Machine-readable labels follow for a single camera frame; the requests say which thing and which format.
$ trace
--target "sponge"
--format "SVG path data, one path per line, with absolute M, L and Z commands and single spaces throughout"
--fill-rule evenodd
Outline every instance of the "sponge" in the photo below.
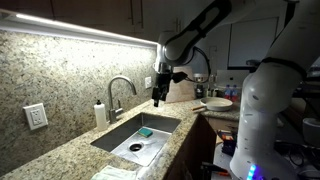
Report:
M 147 129 L 147 128 L 141 128 L 141 129 L 138 131 L 138 134 L 140 134 L 140 135 L 143 136 L 143 137 L 148 138 L 148 137 L 150 137 L 150 136 L 153 134 L 153 132 L 152 132 L 151 130 Z

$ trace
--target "faucet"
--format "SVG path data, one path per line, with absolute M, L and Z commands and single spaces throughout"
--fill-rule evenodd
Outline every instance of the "faucet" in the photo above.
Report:
M 126 76 L 115 76 L 111 79 L 111 81 L 108 84 L 108 97 L 109 97 L 109 106 L 110 106 L 110 110 L 109 110 L 109 119 L 110 119 L 110 123 L 115 123 L 117 120 L 117 116 L 120 115 L 123 112 L 123 109 L 121 108 L 121 104 L 120 104 L 120 100 L 118 100 L 118 104 L 119 104 L 119 109 L 114 109 L 113 108 L 113 102 L 112 102 L 112 92 L 111 92 L 111 86 L 112 83 L 117 80 L 117 79 L 123 79 L 125 81 L 127 81 L 131 87 L 132 93 L 133 95 L 136 95 L 136 88 L 133 84 L 133 82 Z

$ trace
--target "electrical outlet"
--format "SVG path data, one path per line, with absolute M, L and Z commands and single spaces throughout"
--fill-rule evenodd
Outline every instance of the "electrical outlet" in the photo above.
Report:
M 146 89 L 151 88 L 151 86 L 152 86 L 151 77 L 146 77 L 146 78 L 144 79 L 144 82 L 145 82 L 145 87 L 146 87 Z
M 42 103 L 23 107 L 23 109 L 26 113 L 30 130 L 35 130 L 48 125 L 47 116 Z
M 33 125 L 36 126 L 36 125 L 39 125 L 42 123 L 40 109 L 32 110 L 32 111 L 30 111 L 30 114 L 31 114 L 31 119 L 32 119 Z

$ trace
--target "stainless steel sink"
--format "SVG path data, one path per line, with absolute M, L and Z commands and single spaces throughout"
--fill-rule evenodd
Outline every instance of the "stainless steel sink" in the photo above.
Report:
M 142 166 L 149 166 L 179 123 L 178 119 L 140 113 L 91 144 Z M 148 138 L 139 135 L 137 132 L 142 127 L 153 134 Z

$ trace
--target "under-cabinet light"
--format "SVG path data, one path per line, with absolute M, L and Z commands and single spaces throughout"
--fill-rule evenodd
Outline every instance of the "under-cabinet light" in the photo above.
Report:
M 88 33 L 94 33 L 94 34 L 97 34 L 97 35 L 107 36 L 107 37 L 111 37 L 111 38 L 119 38 L 119 39 L 122 39 L 122 40 L 129 40 L 129 41 L 134 41 L 134 42 L 139 42 L 139 43 L 157 45 L 157 43 L 153 42 L 153 41 L 147 41 L 147 40 L 143 40 L 143 39 L 128 37 L 128 36 L 124 36 L 124 35 L 119 35 L 119 34 L 115 34 L 115 33 L 110 33 L 110 32 L 105 32 L 105 31 L 101 31 L 101 30 L 91 29 L 91 28 L 82 27 L 82 26 L 78 26 L 78 25 L 68 24 L 68 23 L 64 23 L 64 22 L 44 19 L 44 18 L 35 17 L 35 16 L 29 16 L 29 15 L 24 15 L 24 14 L 16 14 L 16 17 L 20 18 L 20 19 L 24 19 L 24 20 L 40 22 L 40 23 L 43 23 L 43 24 L 49 24 L 49 25 L 59 26 L 59 27 L 63 27 L 63 28 L 70 28 L 70 29 L 76 30 L 76 31 L 80 30 L 80 31 L 88 32 Z

